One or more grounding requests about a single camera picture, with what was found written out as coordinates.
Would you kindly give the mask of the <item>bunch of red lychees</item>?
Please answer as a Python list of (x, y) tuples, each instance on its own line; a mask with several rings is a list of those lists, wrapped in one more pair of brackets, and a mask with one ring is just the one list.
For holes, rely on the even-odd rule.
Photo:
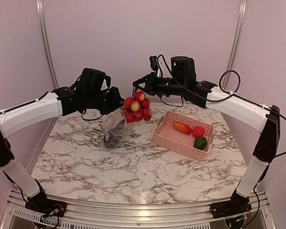
[(122, 114), (126, 123), (132, 124), (141, 121), (150, 121), (152, 118), (152, 111), (150, 109), (151, 101), (146, 94), (134, 87), (126, 95), (122, 106)]

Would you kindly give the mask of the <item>dark purple eggplant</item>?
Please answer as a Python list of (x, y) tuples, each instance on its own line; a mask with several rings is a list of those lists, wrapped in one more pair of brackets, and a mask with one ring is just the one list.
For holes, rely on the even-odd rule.
[(121, 120), (114, 124), (105, 132), (103, 137), (103, 146), (107, 149), (117, 147), (123, 140), (125, 133), (126, 121)]

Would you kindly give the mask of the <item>clear zip top bag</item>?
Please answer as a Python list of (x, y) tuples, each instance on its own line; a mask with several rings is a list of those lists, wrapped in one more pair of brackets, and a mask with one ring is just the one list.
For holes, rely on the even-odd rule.
[(106, 118), (101, 144), (106, 151), (119, 147), (136, 126), (135, 122), (126, 122), (122, 109), (123, 105)]

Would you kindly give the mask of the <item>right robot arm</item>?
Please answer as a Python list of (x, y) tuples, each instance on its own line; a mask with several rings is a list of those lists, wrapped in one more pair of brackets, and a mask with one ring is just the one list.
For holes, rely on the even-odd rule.
[(201, 108), (210, 108), (233, 117), (260, 133), (247, 170), (227, 202), (226, 209), (236, 214), (248, 201), (255, 185), (266, 174), (276, 156), (280, 138), (279, 108), (251, 102), (235, 92), (224, 90), (209, 81), (197, 81), (193, 58), (176, 56), (167, 68), (170, 78), (164, 78), (159, 59), (150, 57), (153, 72), (133, 82), (133, 87), (149, 95), (181, 96)]

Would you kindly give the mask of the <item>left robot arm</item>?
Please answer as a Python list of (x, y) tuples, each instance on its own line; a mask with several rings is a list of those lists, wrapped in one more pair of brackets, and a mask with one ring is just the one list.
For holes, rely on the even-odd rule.
[(106, 73), (85, 68), (70, 87), (60, 87), (37, 99), (0, 110), (0, 169), (27, 195), (29, 206), (47, 212), (51, 202), (41, 185), (15, 160), (8, 138), (41, 121), (75, 112), (84, 114), (88, 109), (108, 115), (122, 103), (119, 89), (111, 86)]

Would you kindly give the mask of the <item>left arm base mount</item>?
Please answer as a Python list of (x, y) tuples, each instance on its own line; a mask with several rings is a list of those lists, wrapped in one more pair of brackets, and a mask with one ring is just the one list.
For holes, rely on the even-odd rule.
[(56, 213), (58, 217), (63, 217), (67, 208), (67, 203), (53, 199), (43, 199), (40, 203), (35, 204), (32, 201), (25, 204), (25, 208), (33, 210), (44, 215), (49, 215), (54, 210), (58, 209)]

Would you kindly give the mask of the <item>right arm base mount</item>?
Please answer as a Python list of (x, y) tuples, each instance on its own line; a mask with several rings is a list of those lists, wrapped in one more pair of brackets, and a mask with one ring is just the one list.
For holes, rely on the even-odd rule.
[(250, 202), (247, 201), (241, 205), (239, 203), (234, 203), (231, 200), (212, 203), (209, 208), (214, 219), (238, 215), (251, 210), (252, 206)]

